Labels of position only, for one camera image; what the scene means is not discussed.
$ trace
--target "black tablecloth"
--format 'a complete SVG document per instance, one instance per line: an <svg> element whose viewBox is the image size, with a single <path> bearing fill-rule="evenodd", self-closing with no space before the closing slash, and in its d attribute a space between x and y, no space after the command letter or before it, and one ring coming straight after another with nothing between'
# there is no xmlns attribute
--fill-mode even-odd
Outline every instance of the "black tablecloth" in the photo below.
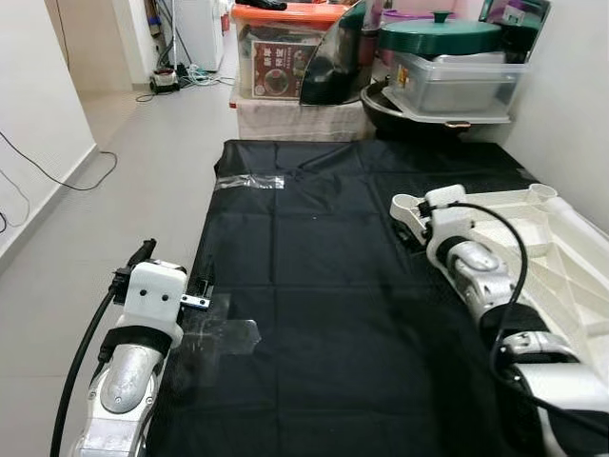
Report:
<svg viewBox="0 0 609 457"><path fill-rule="evenodd" d="M205 345L186 337L149 454L517 455L464 304L388 210L396 193L522 189L533 177L491 144L227 142L218 177L251 174L285 187L214 192L189 289L212 259L230 317L256 320L263 340L221 357L208 387Z"/></svg>

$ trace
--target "plastic storage box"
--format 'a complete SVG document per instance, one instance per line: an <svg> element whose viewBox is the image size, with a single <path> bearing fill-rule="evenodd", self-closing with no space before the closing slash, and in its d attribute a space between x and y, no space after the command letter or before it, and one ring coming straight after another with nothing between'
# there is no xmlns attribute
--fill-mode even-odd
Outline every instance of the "plastic storage box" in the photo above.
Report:
<svg viewBox="0 0 609 457"><path fill-rule="evenodd" d="M453 11L456 0L393 0L391 8L399 12L427 15L431 11Z"/></svg>
<svg viewBox="0 0 609 457"><path fill-rule="evenodd" d="M241 95L298 99L315 48L347 10L307 3L288 3L283 11L235 5Z"/></svg>
<svg viewBox="0 0 609 457"><path fill-rule="evenodd" d="M394 52L389 92L398 108L446 114L507 114L526 64L504 64L501 52L445 56L430 61Z"/></svg>
<svg viewBox="0 0 609 457"><path fill-rule="evenodd" d="M418 19L433 19L434 15L429 12L427 14L408 14L405 12L399 12L397 10L383 10L381 15L381 26L385 24L393 24L394 22L402 21L415 21ZM455 14L451 13L448 15L450 18L454 18Z"/></svg>

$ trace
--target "baseboard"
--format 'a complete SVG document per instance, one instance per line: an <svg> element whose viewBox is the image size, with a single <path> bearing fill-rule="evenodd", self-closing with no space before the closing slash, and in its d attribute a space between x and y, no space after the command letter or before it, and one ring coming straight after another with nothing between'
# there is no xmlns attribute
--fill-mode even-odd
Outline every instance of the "baseboard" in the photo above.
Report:
<svg viewBox="0 0 609 457"><path fill-rule="evenodd" d="M91 160L93 160L93 158L95 158L98 152L99 147L97 145L93 145L91 149L89 149L88 152L83 156L80 162L72 168L72 171L65 182L71 185L76 184L76 181L82 172L88 167L88 164ZM23 246L28 243L33 234L38 230L38 228L40 228L53 210L57 208L57 205L59 205L59 202L61 202L62 198L68 191L69 189L57 185L49 197L47 197L47 200L42 204L42 207L30 215L29 221L25 224L22 230L17 233L7 250L0 254L0 275L4 273Z"/></svg>

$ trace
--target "orange lid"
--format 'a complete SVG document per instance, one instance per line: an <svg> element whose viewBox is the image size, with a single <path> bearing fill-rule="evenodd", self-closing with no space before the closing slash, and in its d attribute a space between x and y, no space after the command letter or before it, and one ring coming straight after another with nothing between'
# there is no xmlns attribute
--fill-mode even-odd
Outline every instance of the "orange lid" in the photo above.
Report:
<svg viewBox="0 0 609 457"><path fill-rule="evenodd" d="M232 7L233 17L245 20L265 20L282 22L327 22L333 24L339 20L345 11L346 5L328 5L326 3L288 3L287 10L264 10L250 5L237 5Z"/></svg>

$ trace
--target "floor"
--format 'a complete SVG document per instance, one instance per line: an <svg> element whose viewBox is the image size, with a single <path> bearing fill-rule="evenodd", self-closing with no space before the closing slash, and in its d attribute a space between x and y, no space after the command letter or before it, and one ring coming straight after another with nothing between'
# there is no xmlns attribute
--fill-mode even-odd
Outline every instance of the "floor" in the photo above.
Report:
<svg viewBox="0 0 609 457"><path fill-rule="evenodd" d="M220 73L234 76L234 41L227 47ZM128 94L81 94L96 141L118 154L119 165L100 188L69 193L0 277L2 455L48 455L73 353L111 272L141 241L154 237L155 256L191 265L213 164L224 141L238 136L230 91L226 85L184 89L137 104ZM107 157L96 158L79 184L107 168ZM84 425L96 349L119 312L111 307L81 368L62 455Z"/></svg>

